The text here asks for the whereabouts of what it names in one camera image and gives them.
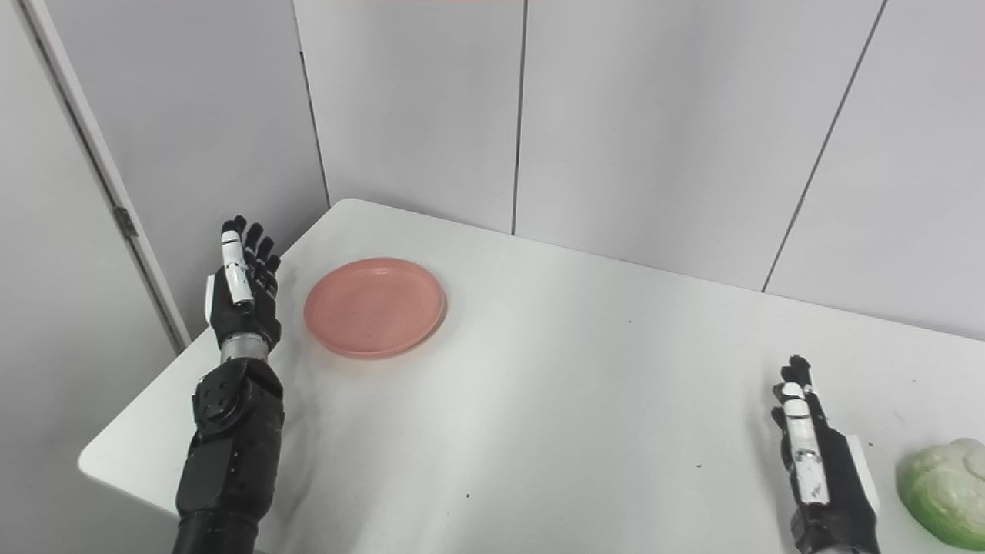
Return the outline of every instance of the robotic arm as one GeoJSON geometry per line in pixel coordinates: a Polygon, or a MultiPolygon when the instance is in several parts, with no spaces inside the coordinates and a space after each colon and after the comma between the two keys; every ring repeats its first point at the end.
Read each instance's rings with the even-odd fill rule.
{"type": "Polygon", "coordinates": [[[274,242],[237,216],[223,225],[223,268],[209,277],[206,317],[220,365],[192,396],[197,431],[178,484],[173,554],[252,554],[273,502],[284,389],[267,365],[281,338],[274,242]]]}
{"type": "Polygon", "coordinates": [[[782,407],[773,421],[783,431],[780,454],[790,473],[797,511],[790,522],[802,554],[880,554],[876,540],[879,498],[861,444],[827,424],[800,356],[780,372],[773,388],[782,407]]]}

